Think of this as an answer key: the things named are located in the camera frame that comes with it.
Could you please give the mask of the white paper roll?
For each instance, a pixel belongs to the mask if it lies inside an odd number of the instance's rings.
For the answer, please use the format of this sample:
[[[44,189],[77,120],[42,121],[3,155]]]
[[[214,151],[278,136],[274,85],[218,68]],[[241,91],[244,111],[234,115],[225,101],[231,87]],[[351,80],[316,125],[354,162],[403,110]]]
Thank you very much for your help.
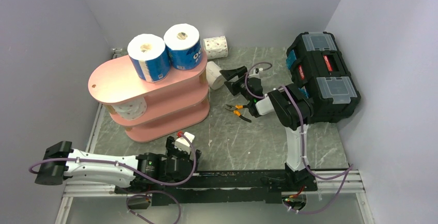
[[[225,78],[220,73],[222,68],[213,61],[208,61],[206,66],[206,78],[212,90],[220,89],[225,82]]]

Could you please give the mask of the floral paper roll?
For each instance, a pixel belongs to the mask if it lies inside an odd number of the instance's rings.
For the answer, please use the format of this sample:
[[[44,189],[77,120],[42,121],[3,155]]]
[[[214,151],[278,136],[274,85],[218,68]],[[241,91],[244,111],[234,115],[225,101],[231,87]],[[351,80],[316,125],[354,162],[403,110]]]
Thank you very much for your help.
[[[121,118],[135,120],[146,112],[147,103],[144,97],[139,97],[125,103],[112,105],[112,108]]]
[[[228,56],[228,44],[225,36],[204,38],[203,45],[208,60],[220,59]]]

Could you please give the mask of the blue roll front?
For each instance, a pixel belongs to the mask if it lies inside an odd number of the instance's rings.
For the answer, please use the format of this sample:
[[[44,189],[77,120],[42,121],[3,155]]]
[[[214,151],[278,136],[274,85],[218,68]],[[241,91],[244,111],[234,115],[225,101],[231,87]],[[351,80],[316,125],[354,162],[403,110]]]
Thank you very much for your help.
[[[178,70],[192,70],[202,59],[200,35],[196,27],[182,23],[170,27],[164,34],[171,64]]]

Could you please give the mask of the blue roll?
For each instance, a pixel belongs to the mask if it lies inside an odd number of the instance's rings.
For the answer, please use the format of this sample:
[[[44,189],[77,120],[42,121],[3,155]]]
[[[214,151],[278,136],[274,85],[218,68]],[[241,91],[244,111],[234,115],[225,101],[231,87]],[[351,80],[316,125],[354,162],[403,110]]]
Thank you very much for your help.
[[[192,70],[202,59],[200,35],[196,27],[182,23],[170,27],[164,34],[171,64],[178,70]]]
[[[132,65],[142,80],[155,83],[163,80],[170,71],[170,61],[164,40],[153,34],[134,37],[127,47]]]

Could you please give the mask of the pink three-tier shelf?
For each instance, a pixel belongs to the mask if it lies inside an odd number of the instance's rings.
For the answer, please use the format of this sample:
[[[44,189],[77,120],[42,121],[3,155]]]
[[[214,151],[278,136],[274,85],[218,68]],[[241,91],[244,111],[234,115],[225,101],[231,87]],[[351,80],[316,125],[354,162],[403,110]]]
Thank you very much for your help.
[[[97,67],[88,81],[91,96],[107,107],[111,118],[136,142],[149,142],[202,122],[208,115],[207,57],[193,70],[171,68],[159,82],[140,79],[129,56]],[[146,110],[128,120],[116,113],[116,105],[136,99],[146,101]]]

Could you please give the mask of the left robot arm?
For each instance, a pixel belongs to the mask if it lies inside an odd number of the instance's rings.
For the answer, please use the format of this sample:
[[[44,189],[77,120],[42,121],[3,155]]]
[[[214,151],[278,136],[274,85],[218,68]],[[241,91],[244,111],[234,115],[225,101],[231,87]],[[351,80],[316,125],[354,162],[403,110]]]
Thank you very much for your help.
[[[202,152],[192,135],[167,137],[164,154],[102,155],[72,148],[61,141],[47,148],[43,160],[29,167],[39,185],[64,181],[90,181],[144,192],[150,184],[177,186],[186,183],[198,168]]]

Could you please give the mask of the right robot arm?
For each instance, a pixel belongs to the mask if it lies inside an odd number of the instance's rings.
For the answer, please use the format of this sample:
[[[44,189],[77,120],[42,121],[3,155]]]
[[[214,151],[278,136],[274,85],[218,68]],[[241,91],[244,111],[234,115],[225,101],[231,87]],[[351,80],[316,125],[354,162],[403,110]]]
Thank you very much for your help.
[[[240,116],[240,110],[246,108],[255,118],[275,114],[286,132],[287,155],[285,176],[268,182],[278,182],[282,188],[290,190],[317,190],[316,177],[307,158],[307,131],[314,114],[312,100],[295,84],[281,86],[263,93],[259,73],[255,68],[249,74],[247,67],[232,70],[220,70],[225,86],[232,95],[240,94],[247,100],[244,105],[226,104],[225,108]]]

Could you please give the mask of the black plastic toolbox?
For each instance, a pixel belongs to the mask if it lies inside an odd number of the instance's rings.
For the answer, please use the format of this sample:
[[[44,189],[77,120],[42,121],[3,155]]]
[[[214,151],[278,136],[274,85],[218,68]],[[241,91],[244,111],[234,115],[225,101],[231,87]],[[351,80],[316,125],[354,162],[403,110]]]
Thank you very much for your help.
[[[286,50],[291,80],[313,100],[312,123],[353,115],[361,95],[333,34],[304,32]]]

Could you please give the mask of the orange handled pliers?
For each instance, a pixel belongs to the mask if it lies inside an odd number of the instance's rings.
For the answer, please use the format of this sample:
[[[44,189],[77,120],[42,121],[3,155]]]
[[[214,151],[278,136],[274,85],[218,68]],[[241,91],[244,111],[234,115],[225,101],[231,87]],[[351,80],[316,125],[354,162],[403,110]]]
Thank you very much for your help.
[[[251,123],[252,121],[246,117],[244,117],[241,113],[240,110],[241,109],[245,109],[248,108],[247,105],[230,105],[230,104],[225,104],[224,108],[228,111],[233,112],[235,115],[237,115],[241,120],[246,121]]]

